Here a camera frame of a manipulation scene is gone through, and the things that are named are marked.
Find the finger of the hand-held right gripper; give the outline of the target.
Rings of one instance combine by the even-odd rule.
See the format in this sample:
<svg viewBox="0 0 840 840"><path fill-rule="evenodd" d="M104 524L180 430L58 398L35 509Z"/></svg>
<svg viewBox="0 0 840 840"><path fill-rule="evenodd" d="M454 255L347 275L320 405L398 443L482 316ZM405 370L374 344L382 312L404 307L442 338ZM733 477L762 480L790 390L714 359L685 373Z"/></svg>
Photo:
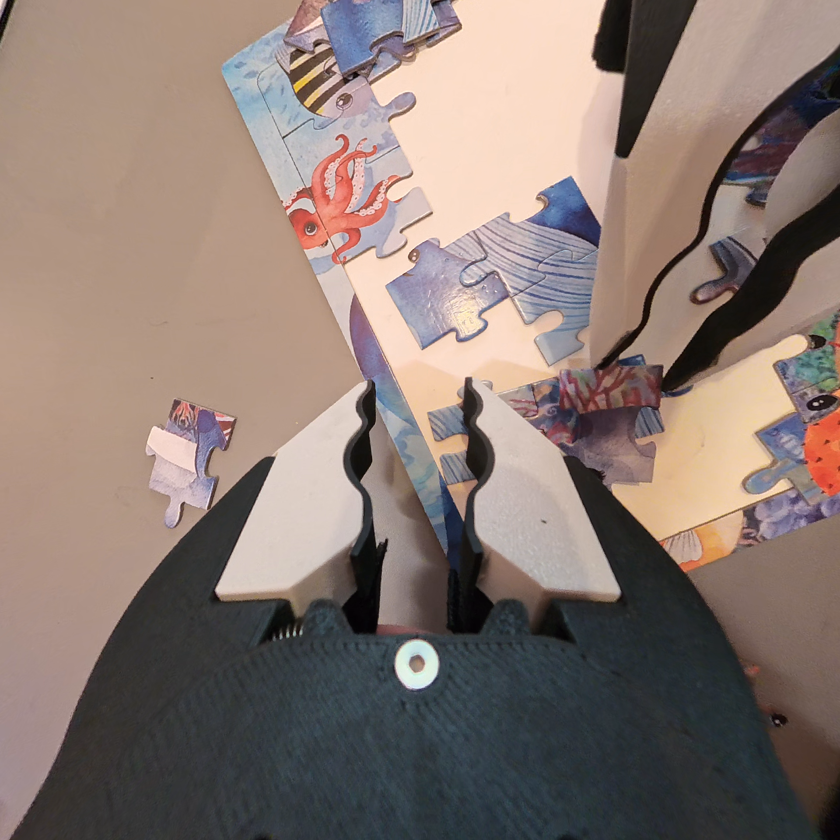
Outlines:
<svg viewBox="0 0 840 840"><path fill-rule="evenodd" d="M770 347L838 305L838 152L794 152L766 207L771 236L761 256L668 369L665 391Z"/></svg>
<svg viewBox="0 0 840 840"><path fill-rule="evenodd" d="M756 257L772 183L727 185L741 151L804 85L838 63L838 2L696 2L626 158L614 154L591 310L601 366L637 345L677 360L735 292L696 305L722 274L710 245L733 236ZM838 152L838 110L793 148Z"/></svg>

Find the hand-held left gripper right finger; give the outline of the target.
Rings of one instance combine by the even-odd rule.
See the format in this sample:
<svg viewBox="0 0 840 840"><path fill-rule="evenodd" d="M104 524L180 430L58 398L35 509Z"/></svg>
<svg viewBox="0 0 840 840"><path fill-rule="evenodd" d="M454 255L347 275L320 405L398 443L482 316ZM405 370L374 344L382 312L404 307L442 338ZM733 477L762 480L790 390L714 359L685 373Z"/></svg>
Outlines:
<svg viewBox="0 0 840 840"><path fill-rule="evenodd" d="M449 588L453 631L477 633L506 599L524 605L531 629L553 599L617 602L621 589L561 449L472 377L463 414L476 484Z"/></svg>

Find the purple blue puzzle piece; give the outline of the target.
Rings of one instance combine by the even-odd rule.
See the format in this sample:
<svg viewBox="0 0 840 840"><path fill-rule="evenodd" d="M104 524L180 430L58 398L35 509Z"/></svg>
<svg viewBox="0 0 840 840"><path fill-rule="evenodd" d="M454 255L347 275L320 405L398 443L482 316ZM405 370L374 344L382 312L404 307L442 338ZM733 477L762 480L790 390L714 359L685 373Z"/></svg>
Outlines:
<svg viewBox="0 0 840 840"><path fill-rule="evenodd" d="M553 406L527 421L565 455L599 473L602 483L612 489L615 484L638 485L654 477L656 445L638 443L639 412L638 406L589 413Z"/></svg>

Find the ocean print puzzle tray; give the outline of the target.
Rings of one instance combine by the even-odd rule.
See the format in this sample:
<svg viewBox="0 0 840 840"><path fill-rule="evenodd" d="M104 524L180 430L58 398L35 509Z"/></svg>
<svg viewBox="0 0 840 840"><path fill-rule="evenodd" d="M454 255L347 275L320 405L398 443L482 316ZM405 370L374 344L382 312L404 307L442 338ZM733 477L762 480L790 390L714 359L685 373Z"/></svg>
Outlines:
<svg viewBox="0 0 840 840"><path fill-rule="evenodd" d="M590 324L600 244L528 221L543 208L541 190L571 176L603 228L606 192L616 146L623 75L598 70L590 56L602 2L453 2L461 29L434 45L386 38L372 46L375 60L362 75L381 104L410 91L416 104L388 121L412 168L374 185L375 194L350 209L364 186L363 161L376 154L343 148L323 159L306 186L257 87L257 76L285 44L291 18L226 61L222 72L270 180L306 249L329 245L333 235L383 215L394 200L420 187L432 213L403 230L406 244L384 258L370 248L316 273L365 379L409 480L435 530L457 563L467 496L476 481L447 486L440 456L466 450L466 436L435 441L427 413L460 403L465 377L492 380L496 394L558 378L561 370L603 370L613 364L655 365L637 345L606 366L593 361ZM421 349L386 285L413 267L409 253L436 238L446 247L494 217L536 225L551 238L549 256L598 250L590 323L577 338L583 348L546 364L540 333L559 327L549 311L526 324L512 297L483 312L486 329L459 342L455 331ZM795 412L774 363L805 350L795 333L740 362L661 395L665 431L637 439L654 443L654 477L612 491L686 571L736 550L784 535L838 513L838 494L812 505L787 479L753 494L743 481L774 457L756 433Z"/></svg>

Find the dark blue puzzle piece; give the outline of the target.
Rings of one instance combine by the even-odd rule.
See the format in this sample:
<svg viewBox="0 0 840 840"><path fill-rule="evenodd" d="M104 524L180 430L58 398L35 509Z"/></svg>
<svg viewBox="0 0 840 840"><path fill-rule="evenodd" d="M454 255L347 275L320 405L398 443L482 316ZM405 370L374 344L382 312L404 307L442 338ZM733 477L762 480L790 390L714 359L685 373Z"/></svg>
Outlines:
<svg viewBox="0 0 840 840"><path fill-rule="evenodd" d="M820 121L839 109L839 64L799 89L759 133L757 151L789 154Z"/></svg>
<svg viewBox="0 0 840 840"><path fill-rule="evenodd" d="M568 176L540 191L543 207L529 222L554 228L599 247L601 226L573 177Z"/></svg>

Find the dark blue whale eye piece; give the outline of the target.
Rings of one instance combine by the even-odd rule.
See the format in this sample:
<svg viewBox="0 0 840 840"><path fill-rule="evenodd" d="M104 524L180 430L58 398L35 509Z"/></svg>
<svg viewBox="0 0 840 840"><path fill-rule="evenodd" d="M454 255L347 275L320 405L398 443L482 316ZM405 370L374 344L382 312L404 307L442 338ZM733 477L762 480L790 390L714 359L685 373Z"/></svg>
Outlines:
<svg viewBox="0 0 840 840"><path fill-rule="evenodd" d="M483 312L508 298L498 274L491 272L466 287L463 269L487 257L475 233L442 247L430 238L413 248L413 267L386 285L421 349L455 331L456 340L468 341L487 327Z"/></svg>

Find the blue striped whale puzzle piece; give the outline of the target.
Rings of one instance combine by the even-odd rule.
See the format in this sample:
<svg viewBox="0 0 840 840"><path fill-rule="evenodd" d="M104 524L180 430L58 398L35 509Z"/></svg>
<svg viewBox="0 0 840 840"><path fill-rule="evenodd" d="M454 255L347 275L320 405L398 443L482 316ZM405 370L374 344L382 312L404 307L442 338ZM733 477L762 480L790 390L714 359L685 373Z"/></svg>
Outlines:
<svg viewBox="0 0 840 840"><path fill-rule="evenodd" d="M513 297L540 283L545 275L539 266L548 255L546 246L553 241L538 234L536 228L525 221L511 221L505 212L473 230L484 258L463 268L461 284L473 287L495 275Z"/></svg>

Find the purple piece with white patch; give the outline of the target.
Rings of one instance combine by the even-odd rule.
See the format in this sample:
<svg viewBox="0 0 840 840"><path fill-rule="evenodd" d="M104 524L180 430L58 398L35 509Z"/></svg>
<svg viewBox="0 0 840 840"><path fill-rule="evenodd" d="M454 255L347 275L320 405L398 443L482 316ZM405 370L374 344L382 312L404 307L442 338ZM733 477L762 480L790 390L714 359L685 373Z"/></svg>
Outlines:
<svg viewBox="0 0 840 840"><path fill-rule="evenodd" d="M689 294L690 302L696 305L717 300L726 292L736 292L757 262L749 248L733 236L714 242L710 251L722 274L701 283Z"/></svg>

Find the coral and shell puzzle piece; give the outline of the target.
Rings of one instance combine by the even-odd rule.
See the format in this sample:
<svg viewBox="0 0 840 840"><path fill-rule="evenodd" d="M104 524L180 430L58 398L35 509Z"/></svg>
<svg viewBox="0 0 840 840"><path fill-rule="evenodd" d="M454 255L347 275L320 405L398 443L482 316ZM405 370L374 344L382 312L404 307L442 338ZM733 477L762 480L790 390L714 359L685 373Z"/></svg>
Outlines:
<svg viewBox="0 0 840 840"><path fill-rule="evenodd" d="M789 143L763 143L754 149L742 150L722 182L747 186L772 183L792 151L793 146Z"/></svg>

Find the striped puzzle piece with notch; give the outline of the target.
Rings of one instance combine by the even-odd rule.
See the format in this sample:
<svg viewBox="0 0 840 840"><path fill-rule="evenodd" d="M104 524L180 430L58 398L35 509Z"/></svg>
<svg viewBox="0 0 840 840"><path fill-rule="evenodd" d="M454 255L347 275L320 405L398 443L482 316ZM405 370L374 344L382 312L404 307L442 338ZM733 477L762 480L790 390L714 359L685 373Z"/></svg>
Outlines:
<svg viewBox="0 0 840 840"><path fill-rule="evenodd" d="M434 409L427 413L427 420L435 441L468 434L461 403ZM441 455L440 470L448 487L475 478L467 465L465 449Z"/></svg>

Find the joined crab pufferfish puzzle pieces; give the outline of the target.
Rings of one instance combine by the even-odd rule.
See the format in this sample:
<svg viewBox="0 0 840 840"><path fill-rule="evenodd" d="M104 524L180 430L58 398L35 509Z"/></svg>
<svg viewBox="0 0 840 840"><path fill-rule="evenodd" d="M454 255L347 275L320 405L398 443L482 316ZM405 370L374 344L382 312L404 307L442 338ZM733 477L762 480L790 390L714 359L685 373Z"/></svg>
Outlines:
<svg viewBox="0 0 840 840"><path fill-rule="evenodd" d="M805 337L804 351L773 365L794 406L756 433L773 463L742 485L760 494L787 479L814 505L839 492L839 313L813 324Z"/></svg>

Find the light blue striped puzzle piece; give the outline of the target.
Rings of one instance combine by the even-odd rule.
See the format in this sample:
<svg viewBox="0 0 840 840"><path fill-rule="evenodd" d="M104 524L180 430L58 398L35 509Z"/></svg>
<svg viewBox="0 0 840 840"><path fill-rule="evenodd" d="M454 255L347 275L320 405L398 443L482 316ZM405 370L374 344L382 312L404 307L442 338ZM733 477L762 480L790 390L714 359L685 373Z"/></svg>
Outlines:
<svg viewBox="0 0 840 840"><path fill-rule="evenodd" d="M452 1L402 2L402 41L407 46L432 46L460 29Z"/></svg>

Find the striped fish puzzle piece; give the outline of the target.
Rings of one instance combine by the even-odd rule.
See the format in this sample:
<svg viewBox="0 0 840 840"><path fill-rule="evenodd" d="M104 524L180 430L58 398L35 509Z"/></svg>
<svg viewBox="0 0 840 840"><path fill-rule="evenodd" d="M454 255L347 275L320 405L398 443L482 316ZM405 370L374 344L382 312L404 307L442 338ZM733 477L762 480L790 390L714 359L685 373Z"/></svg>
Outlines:
<svg viewBox="0 0 840 840"><path fill-rule="evenodd" d="M379 103L364 76L341 75L333 51L326 45L312 53L297 48L290 53L276 52L275 61L258 74L257 87L284 135L309 121L318 130L340 119L386 122L416 104L410 91Z"/></svg>

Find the octopus body puzzle piece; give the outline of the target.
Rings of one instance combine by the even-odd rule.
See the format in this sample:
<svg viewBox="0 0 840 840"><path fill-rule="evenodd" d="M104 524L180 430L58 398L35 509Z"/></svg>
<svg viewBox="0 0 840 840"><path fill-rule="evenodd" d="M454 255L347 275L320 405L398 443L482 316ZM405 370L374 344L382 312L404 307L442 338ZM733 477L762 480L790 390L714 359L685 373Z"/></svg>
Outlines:
<svg viewBox="0 0 840 840"><path fill-rule="evenodd" d="M384 210L377 221L358 226L360 237L349 248L353 238L353 229L333 235L329 245L306 249L306 257L314 271L323 273L333 265L333 254L340 252L339 263L349 261L368 249L374 249L375 255L384 258L394 254L406 244L403 230L432 213L432 207L420 187L414 187L404 196L390 199L384 196L380 208Z"/></svg>

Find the grey purple puzzle piece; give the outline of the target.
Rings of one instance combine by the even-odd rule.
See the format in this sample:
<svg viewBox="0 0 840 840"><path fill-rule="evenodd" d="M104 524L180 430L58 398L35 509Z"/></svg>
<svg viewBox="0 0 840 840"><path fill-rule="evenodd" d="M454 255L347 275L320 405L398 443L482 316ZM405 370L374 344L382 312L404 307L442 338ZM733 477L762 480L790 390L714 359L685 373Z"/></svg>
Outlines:
<svg viewBox="0 0 840 840"><path fill-rule="evenodd" d="M284 42L291 48L312 53L316 45L329 42L322 10L330 1L302 1L291 19Z"/></svg>

